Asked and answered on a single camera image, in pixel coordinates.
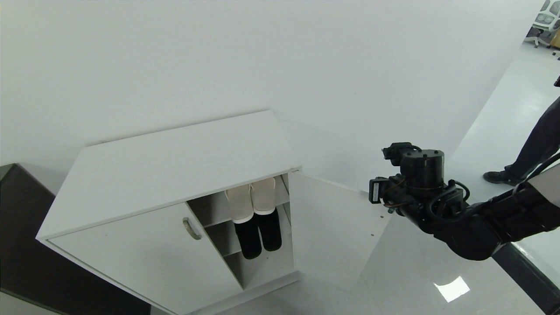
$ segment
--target floor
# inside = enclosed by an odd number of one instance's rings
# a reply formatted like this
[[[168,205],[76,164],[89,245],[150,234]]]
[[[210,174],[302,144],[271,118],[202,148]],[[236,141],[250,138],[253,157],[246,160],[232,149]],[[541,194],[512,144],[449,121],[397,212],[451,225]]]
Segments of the floor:
[[[447,158],[446,177],[467,184],[473,200],[509,189],[488,184],[480,175],[512,162],[534,123],[558,97],[560,88],[552,83],[560,74],[560,61],[550,53],[521,46],[457,153]],[[531,242],[519,245],[532,250]],[[542,314],[494,260],[463,260],[397,216],[391,218],[354,290],[344,292],[304,278],[221,315],[261,313]]]
[[[553,83],[560,75],[560,61],[552,49],[524,43],[500,84],[482,109],[455,154],[448,158],[446,177],[465,183],[471,202],[485,201],[511,189],[485,182],[481,175],[503,170],[515,161],[533,126],[560,95]],[[516,245],[560,286],[560,230],[525,238]]]

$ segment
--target dark furniture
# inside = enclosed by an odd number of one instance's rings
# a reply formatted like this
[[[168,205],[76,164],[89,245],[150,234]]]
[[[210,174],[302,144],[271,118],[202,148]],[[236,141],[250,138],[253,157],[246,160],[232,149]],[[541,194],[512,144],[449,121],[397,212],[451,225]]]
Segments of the dark furniture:
[[[149,315],[150,305],[35,239],[54,195],[17,164],[0,168],[0,290],[60,314]]]

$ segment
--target shoe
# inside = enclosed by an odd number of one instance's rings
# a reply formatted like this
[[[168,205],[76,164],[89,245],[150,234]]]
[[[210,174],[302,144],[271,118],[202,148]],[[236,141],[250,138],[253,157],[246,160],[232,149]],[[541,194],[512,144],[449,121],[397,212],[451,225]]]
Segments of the shoe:
[[[255,259],[263,251],[260,245],[259,226],[253,212],[251,187],[239,186],[226,190],[231,220],[245,259]]]
[[[276,180],[271,177],[251,184],[251,198],[263,247],[269,252],[282,247],[282,231],[276,210]]]
[[[486,172],[484,173],[484,175],[482,175],[482,178],[484,178],[484,180],[486,180],[489,183],[508,184],[510,186],[515,186],[522,182],[521,179],[510,175],[508,172],[504,170],[501,172]]]

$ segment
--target person's leg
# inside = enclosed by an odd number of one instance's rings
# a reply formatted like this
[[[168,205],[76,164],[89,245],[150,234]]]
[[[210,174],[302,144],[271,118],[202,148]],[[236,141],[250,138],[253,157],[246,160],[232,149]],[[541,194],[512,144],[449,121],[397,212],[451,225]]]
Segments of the person's leg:
[[[491,183],[515,185],[525,179],[539,164],[560,147],[560,98],[540,117],[525,141],[515,162],[502,172],[487,172],[483,178]]]

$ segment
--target cabinet top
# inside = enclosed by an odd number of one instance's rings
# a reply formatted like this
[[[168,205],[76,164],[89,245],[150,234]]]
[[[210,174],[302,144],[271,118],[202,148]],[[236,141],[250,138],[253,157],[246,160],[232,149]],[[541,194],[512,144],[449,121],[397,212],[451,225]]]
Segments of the cabinet top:
[[[299,167],[270,110],[85,147],[37,238],[57,237]]]

